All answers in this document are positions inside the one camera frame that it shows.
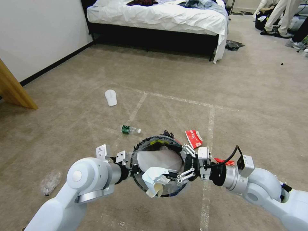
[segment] red packaging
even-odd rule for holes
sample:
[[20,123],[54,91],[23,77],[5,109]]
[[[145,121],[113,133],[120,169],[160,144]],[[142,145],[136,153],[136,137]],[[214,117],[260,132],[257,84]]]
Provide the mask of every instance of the red packaging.
[[200,137],[200,134],[198,131],[196,130],[188,130],[188,131],[185,131],[185,134],[186,134],[186,137],[188,139],[188,142],[190,144],[190,146],[195,149],[199,146],[202,145],[202,138]]

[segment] white slipper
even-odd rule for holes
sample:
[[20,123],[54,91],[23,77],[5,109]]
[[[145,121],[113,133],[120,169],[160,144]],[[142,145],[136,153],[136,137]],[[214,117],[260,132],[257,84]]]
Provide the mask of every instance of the white slipper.
[[114,90],[107,90],[105,92],[105,97],[107,99],[108,105],[109,106],[114,106],[117,105],[117,101],[116,101],[116,92]]

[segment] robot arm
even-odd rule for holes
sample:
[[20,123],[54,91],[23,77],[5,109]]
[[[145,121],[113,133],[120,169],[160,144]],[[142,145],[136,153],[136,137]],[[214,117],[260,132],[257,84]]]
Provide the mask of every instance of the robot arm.
[[[235,164],[230,159],[239,150],[241,156]],[[138,174],[134,165],[126,167],[125,151],[109,163],[108,146],[96,148],[96,158],[84,158],[75,162],[68,171],[66,183],[56,197],[45,202],[30,221],[25,231],[76,230],[82,221],[88,202],[112,194],[115,184]],[[182,173],[164,174],[176,180],[178,185],[193,181],[212,180],[217,186],[242,196],[245,200],[263,207],[278,217],[289,231],[308,230],[308,192],[297,191],[280,182],[267,170],[255,168],[250,156],[243,155],[238,146],[225,161],[211,162],[208,148],[198,153],[184,144],[181,156],[185,160]]]
[[125,167],[125,151],[118,153],[115,163],[106,160],[109,154],[109,147],[104,144],[96,148],[96,158],[75,162],[64,186],[56,197],[41,206],[25,231],[76,230],[86,213],[87,203],[112,194],[115,184],[136,170]]
[[[241,156],[235,164],[230,159],[237,150]],[[192,159],[198,160],[200,170],[195,173],[202,180],[210,179],[215,185],[223,186],[248,202],[261,206],[279,218],[289,231],[308,230],[308,192],[292,189],[269,171],[255,168],[252,157],[243,155],[238,146],[227,160],[218,164],[211,162],[207,148],[199,148],[197,154],[184,145],[183,151],[193,154]]]

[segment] pile of clothes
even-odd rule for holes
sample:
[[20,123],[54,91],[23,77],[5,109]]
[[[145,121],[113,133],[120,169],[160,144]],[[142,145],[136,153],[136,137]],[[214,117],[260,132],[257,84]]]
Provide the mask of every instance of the pile of clothes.
[[[133,0],[127,5],[133,6],[133,5],[141,5],[141,6],[153,6],[155,4],[161,4],[166,3],[174,0]],[[220,5],[217,4],[216,0],[188,0],[187,2],[181,2],[178,4],[180,6],[183,6],[185,8],[196,8],[201,10],[215,10],[218,13],[223,14],[226,18],[228,18],[228,13],[226,9]]]

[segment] wooden panel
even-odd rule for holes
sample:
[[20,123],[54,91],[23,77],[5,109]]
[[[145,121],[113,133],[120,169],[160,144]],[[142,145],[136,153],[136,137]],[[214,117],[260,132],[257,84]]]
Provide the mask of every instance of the wooden panel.
[[27,94],[20,83],[15,79],[10,70],[6,67],[0,59],[0,95],[2,98],[10,103],[38,109],[37,105]]

